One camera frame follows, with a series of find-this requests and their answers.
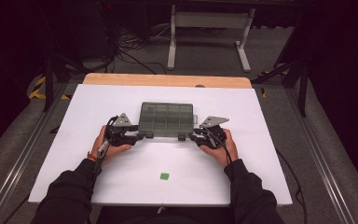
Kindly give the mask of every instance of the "person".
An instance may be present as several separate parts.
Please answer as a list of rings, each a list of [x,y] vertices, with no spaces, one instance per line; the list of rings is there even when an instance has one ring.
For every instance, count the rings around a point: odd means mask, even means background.
[[[88,223],[91,212],[91,196],[94,186],[94,166],[98,148],[103,142],[103,126],[100,134],[95,139],[92,151],[74,171],[65,171],[48,187],[48,193],[38,205],[32,223]],[[221,147],[210,149],[200,146],[206,154],[215,158],[217,163],[224,168],[224,172],[231,182],[230,210],[218,210],[210,208],[206,213],[199,212],[202,208],[190,208],[193,213],[183,212],[184,208],[167,208],[167,212],[158,213],[156,207],[125,207],[115,210],[115,207],[104,207],[101,211],[98,223],[236,223],[236,224],[280,224],[283,220],[276,211],[276,199],[273,193],[262,188],[261,179],[249,173],[241,159],[239,159],[237,147],[232,139],[231,132],[224,130],[227,140],[226,147],[231,156],[232,163],[227,160],[227,154]],[[116,155],[131,149],[130,145],[119,147],[110,146],[103,160],[103,165],[110,162]],[[222,215],[223,221],[218,221],[214,215]]]

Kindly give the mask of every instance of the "green square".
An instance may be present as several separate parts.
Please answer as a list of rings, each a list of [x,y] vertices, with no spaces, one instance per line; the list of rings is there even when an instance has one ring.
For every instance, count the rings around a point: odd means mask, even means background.
[[[161,175],[159,176],[160,179],[165,179],[167,180],[170,177],[170,174],[167,173],[161,173]]]

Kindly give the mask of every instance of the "transparent box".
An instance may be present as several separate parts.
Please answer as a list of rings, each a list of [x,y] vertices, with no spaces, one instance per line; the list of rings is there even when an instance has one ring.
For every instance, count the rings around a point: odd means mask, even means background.
[[[193,129],[192,104],[142,103],[138,132],[146,138],[177,137],[179,141],[185,141]]]

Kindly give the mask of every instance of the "table leg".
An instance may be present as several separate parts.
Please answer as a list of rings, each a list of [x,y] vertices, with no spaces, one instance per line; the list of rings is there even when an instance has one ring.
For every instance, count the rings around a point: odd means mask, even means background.
[[[175,54],[176,54],[176,38],[175,38],[175,14],[176,9],[175,6],[172,6],[172,15],[171,15],[171,44],[170,44],[170,52],[168,54],[168,65],[167,68],[169,70],[173,70],[175,68]]]
[[[243,49],[243,47],[245,46],[246,38],[248,37],[254,14],[255,14],[255,9],[251,8],[249,10],[248,18],[246,20],[245,26],[243,27],[242,40],[241,40],[241,42],[236,41],[237,51],[238,51],[238,54],[240,55],[242,68],[243,68],[244,72],[251,71],[251,66],[249,65],[248,58],[246,57],[245,50]]]

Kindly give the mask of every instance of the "bracelet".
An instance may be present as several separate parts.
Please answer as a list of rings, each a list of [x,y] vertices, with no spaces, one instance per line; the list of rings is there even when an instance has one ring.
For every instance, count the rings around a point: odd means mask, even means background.
[[[92,161],[97,161],[97,158],[93,155],[91,155],[89,152],[87,153],[87,159],[90,159]]]

